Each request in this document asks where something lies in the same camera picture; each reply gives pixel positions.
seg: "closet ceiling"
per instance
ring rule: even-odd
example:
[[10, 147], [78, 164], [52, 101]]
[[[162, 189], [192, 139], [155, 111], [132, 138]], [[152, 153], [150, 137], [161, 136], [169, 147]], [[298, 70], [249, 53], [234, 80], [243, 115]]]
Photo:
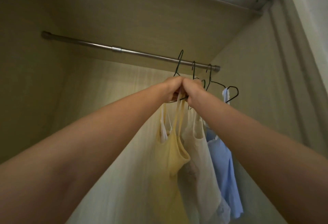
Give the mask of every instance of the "closet ceiling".
[[[254, 14], [214, 0], [41, 1], [62, 31], [54, 34], [175, 58], [184, 49], [183, 60], [206, 64]], [[46, 26], [44, 30], [52, 32]], [[164, 61], [74, 44], [69, 49], [76, 56], [168, 71], [176, 67]], [[186, 66], [179, 71], [192, 72]]]

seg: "forearm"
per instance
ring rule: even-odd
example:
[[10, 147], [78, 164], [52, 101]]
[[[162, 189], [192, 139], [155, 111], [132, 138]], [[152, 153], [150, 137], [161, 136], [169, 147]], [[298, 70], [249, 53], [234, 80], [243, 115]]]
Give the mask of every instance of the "forearm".
[[65, 222], [164, 103], [166, 87], [161, 83], [109, 104], [2, 164], [3, 222]]
[[327, 218], [328, 161], [201, 92], [195, 110], [219, 135], [289, 223]]

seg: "person's left arm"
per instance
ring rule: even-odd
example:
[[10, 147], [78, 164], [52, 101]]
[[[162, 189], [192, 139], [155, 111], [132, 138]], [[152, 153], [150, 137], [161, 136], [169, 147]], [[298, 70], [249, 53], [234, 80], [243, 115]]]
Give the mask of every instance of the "person's left arm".
[[1, 164], [0, 222], [64, 223], [146, 120], [176, 98], [182, 80], [104, 106]]

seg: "person's right arm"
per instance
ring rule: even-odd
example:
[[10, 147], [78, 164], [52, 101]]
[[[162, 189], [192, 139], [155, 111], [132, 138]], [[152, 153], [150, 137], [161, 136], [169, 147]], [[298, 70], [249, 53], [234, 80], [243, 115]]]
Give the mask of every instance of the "person's right arm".
[[288, 223], [328, 222], [328, 160], [240, 113], [185, 78], [188, 104], [208, 123]]

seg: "person's right hand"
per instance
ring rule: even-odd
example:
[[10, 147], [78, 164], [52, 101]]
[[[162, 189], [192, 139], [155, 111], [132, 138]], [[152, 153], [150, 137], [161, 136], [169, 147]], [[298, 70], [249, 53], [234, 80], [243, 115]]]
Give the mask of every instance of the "person's right hand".
[[188, 78], [183, 78], [182, 85], [183, 89], [186, 91], [186, 94], [189, 96], [187, 101], [188, 105], [194, 108], [199, 94], [206, 92], [203, 88], [202, 82], [198, 79], [191, 80]]

